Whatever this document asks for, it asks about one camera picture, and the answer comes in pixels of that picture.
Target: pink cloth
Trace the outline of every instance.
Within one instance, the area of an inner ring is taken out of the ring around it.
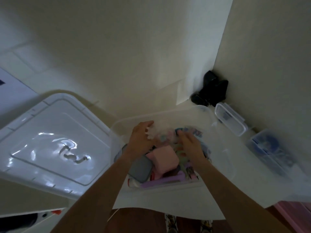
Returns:
[[[146,154],[146,156],[152,160],[156,172],[161,176],[164,173],[175,169],[179,164],[177,155],[169,145],[157,148]]]

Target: white wall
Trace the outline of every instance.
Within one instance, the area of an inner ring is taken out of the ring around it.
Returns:
[[[214,70],[227,101],[310,157],[310,0],[234,0]]]
[[[39,94],[75,93],[111,125],[145,113],[146,98],[161,110],[201,86],[231,3],[0,0],[0,67]],[[167,86],[169,103],[159,92]]]

